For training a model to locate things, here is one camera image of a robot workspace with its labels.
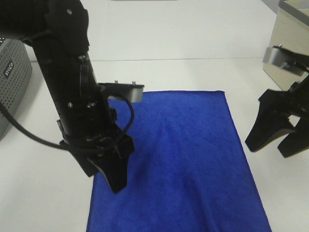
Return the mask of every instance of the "white tabletop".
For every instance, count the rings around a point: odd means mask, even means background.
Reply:
[[[278,89],[262,69],[275,14],[260,0],[82,2],[90,14],[97,80],[137,81],[146,91],[225,91],[272,230],[309,231],[308,152],[284,159],[279,141],[257,153],[244,143],[257,99],[267,88]],[[56,110],[38,64],[32,65],[15,117],[34,134],[58,142]],[[0,231],[85,232],[92,178],[70,154],[12,128],[0,147]]]

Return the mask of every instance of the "beige box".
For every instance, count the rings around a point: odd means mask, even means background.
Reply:
[[[280,44],[309,56],[309,0],[280,0],[269,46]],[[306,74],[297,76],[270,64],[264,64],[264,70],[283,90],[306,77]]]

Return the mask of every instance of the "blue towel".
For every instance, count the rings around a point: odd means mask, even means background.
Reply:
[[[146,92],[134,107],[128,186],[95,176],[87,232],[271,231],[223,92]]]

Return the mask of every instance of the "microfiber towel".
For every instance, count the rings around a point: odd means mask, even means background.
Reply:
[[[127,187],[95,175],[87,232],[271,231],[222,91],[146,92],[134,108]]]

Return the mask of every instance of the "white background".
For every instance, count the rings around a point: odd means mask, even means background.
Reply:
[[[267,88],[278,89],[262,68],[276,15],[260,0],[82,2],[90,15],[89,54],[97,80],[137,81],[146,91],[225,91],[272,230],[309,231],[308,152],[284,159],[279,141],[257,153],[244,143],[257,99]],[[32,65],[15,117],[58,142],[56,110],[38,64]],[[85,232],[92,179],[69,153],[13,128],[0,148],[1,232]]]

